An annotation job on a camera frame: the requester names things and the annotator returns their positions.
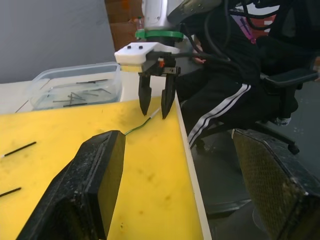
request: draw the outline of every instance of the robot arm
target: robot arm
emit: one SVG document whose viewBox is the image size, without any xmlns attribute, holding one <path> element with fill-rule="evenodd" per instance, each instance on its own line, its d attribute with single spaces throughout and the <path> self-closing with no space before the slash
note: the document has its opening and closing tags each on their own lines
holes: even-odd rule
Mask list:
<svg viewBox="0 0 320 240">
<path fill-rule="evenodd" d="M 151 76 L 166 77 L 165 89 L 161 96 L 162 117 L 165 119 L 173 104 L 176 88 L 175 80 L 180 74 L 172 54 L 179 53 L 175 43 L 183 39 L 179 24 L 197 13 L 208 12 L 219 6 L 222 0 L 143 0 L 144 30 L 137 31 L 137 37 L 146 42 L 133 42 L 117 51 L 116 61 L 123 71 L 138 72 L 139 101 L 144 115 L 150 100 Z M 163 54 L 157 57 L 154 53 Z"/>
</svg>

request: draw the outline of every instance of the cardboard box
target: cardboard box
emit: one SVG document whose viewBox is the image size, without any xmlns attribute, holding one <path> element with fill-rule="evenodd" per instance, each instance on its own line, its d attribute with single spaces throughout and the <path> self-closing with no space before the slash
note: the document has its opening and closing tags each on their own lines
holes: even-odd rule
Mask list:
<svg viewBox="0 0 320 240">
<path fill-rule="evenodd" d="M 109 22 L 125 23 L 142 16 L 142 0 L 105 0 Z"/>
<path fill-rule="evenodd" d="M 118 51 L 129 43 L 136 41 L 136 24 L 134 22 L 118 22 L 111 23 L 110 29 L 112 33 L 114 49 Z"/>
<path fill-rule="evenodd" d="M 136 23 L 132 20 L 142 16 L 142 0 L 105 0 L 114 49 L 118 51 L 136 41 Z"/>
</svg>

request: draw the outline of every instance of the yellow surface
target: yellow surface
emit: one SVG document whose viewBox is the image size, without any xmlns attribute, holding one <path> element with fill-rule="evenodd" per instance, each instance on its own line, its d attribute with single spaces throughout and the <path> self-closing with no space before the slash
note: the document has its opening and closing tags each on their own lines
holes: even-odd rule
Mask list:
<svg viewBox="0 0 320 240">
<path fill-rule="evenodd" d="M 142 73 L 142 65 L 121 65 L 121 71 L 129 73 Z"/>
<path fill-rule="evenodd" d="M 160 106 L 152 99 L 151 114 Z M 81 143 L 110 130 L 123 133 L 148 117 L 139 102 L 0 115 L 0 239 L 15 239 L 52 178 Z M 175 105 L 126 137 L 123 176 L 108 240 L 203 239 Z"/>
</svg>

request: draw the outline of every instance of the white table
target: white table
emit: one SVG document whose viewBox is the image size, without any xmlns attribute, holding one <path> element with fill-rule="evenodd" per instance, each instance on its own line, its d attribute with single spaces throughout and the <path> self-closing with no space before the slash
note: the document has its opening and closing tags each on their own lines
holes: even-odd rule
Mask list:
<svg viewBox="0 0 320 240">
<path fill-rule="evenodd" d="M 138 96 L 139 76 L 137 73 L 121 72 L 122 81 L 122 95 L 121 102 L 136 100 Z M 26 88 L 30 85 L 31 81 L 15 82 L 0 84 L 0 114 L 12 114 L 21 112 L 30 112 L 33 107 L 28 101 Z M 152 88 L 152 96 L 161 96 L 162 90 L 165 88 L 165 78 L 153 76 L 150 81 L 150 87 Z M 191 155 L 187 133 L 185 125 L 182 119 L 178 98 L 176 96 L 175 102 L 177 106 L 177 114 L 179 117 L 179 123 L 181 128 L 181 134 L 183 138 L 185 154 L 187 158 L 189 174 L 193 186 L 193 192 L 197 209 L 199 213 L 199 219 L 203 232 L 203 239 L 211 240 L 210 229 L 206 217 L 204 203 L 201 197 L 198 178 Z"/>
</svg>

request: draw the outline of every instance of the chair armrest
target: chair armrest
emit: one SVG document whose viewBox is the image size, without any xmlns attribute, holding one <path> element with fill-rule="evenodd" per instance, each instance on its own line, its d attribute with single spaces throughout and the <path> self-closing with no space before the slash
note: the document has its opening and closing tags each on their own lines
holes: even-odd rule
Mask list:
<svg viewBox="0 0 320 240">
<path fill-rule="evenodd" d="M 281 74 L 266 76 L 262 79 L 265 83 L 271 84 L 276 88 L 286 88 L 303 84 L 305 82 L 314 81 L 319 77 L 317 71 L 297 68 Z"/>
</svg>

